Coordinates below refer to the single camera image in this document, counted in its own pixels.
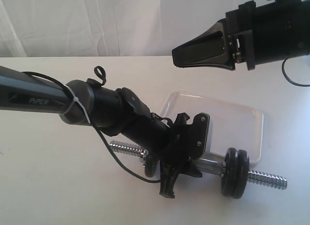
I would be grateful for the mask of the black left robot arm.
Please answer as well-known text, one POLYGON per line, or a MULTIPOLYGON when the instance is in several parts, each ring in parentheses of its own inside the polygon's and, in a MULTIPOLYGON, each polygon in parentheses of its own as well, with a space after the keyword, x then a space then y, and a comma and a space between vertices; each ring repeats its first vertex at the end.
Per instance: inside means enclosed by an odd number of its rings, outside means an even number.
POLYGON ((191 148, 191 132, 197 130, 197 123, 187 124, 186 113, 175 121, 160 117, 132 90, 105 88, 106 73, 101 66, 94 72, 97 79, 62 84, 41 73, 1 67, 0 107, 58 114, 67 124, 93 127, 102 139, 124 135, 146 150, 141 180, 152 183, 156 170, 160 171, 159 193, 163 197, 174 198, 179 175, 202 177, 193 164, 202 152, 191 148))

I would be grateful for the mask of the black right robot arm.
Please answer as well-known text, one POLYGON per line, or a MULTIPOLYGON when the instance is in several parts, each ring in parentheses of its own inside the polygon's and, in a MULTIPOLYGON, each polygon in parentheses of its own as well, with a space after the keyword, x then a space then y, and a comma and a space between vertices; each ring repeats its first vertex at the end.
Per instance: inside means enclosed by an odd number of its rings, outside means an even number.
POLYGON ((171 51, 179 68, 235 70, 310 54, 310 1, 251 0, 226 13, 207 31, 171 51))

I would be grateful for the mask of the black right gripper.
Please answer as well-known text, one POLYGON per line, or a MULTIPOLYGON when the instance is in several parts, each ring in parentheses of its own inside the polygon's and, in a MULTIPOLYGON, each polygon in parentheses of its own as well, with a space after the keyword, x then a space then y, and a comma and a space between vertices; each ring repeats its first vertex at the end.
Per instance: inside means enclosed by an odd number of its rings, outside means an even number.
POLYGON ((252 16, 256 8, 254 1, 238 6, 226 13, 207 31, 188 41, 184 46, 172 50, 176 67, 217 67, 234 70, 235 63, 247 64, 248 70, 255 69, 252 16), (232 43, 232 55, 229 40, 232 43))

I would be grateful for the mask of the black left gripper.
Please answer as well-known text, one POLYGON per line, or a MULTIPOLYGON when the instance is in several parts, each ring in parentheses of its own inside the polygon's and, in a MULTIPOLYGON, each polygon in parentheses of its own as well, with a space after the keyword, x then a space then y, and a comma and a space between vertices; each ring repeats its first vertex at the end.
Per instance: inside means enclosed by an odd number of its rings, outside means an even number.
POLYGON ((189 115, 179 113, 176 120, 169 118, 142 118, 131 122, 122 134, 159 159, 159 194, 174 199, 174 185, 180 174, 194 178, 202 177, 186 149, 187 121, 189 115))

